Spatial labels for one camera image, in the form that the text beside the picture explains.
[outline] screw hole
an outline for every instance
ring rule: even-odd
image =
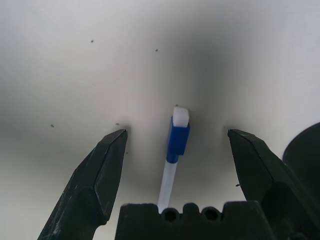
[[[208,221],[214,222],[220,218],[220,213],[214,207],[206,207],[201,213]]]
[[[174,211],[167,211],[164,214],[164,219],[172,223],[174,220],[177,219],[176,213]]]
[[[161,218],[169,223],[173,223],[180,218],[180,214],[174,208],[166,208],[161,214]]]

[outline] black plastic mount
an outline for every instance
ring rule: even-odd
[[[227,202],[223,212],[194,203],[159,214],[154,204],[121,207],[116,240],[275,240],[260,204],[256,201]]]

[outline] black plastic part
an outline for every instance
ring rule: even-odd
[[[320,239],[319,203],[292,171],[255,135],[232,129],[228,136],[244,196],[261,204],[277,239]]]
[[[183,214],[175,220],[162,217],[177,213],[173,208],[158,213],[154,204],[126,204],[120,209],[115,240],[275,240],[268,221],[256,201],[227,202],[223,218],[215,208],[199,213],[194,203],[183,207]],[[217,218],[206,218],[214,211]]]
[[[294,172],[314,202],[320,203],[320,123],[315,124],[288,145],[283,162]]]
[[[75,169],[38,240],[91,240],[110,218],[128,133],[106,135]]]

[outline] white wall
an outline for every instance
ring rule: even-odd
[[[116,128],[129,139],[115,213],[156,203],[176,104],[191,132],[171,205],[244,199],[227,129],[281,158],[319,122],[319,23],[316,0],[0,1],[3,239],[34,239],[74,168]],[[97,239],[113,238],[115,216]]]

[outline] blue marker cap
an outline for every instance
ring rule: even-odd
[[[166,160],[169,163],[175,164],[176,162],[178,162],[179,156],[185,153],[189,132],[189,123],[187,127],[174,126],[173,118],[171,118],[168,137],[168,148],[166,153]]]

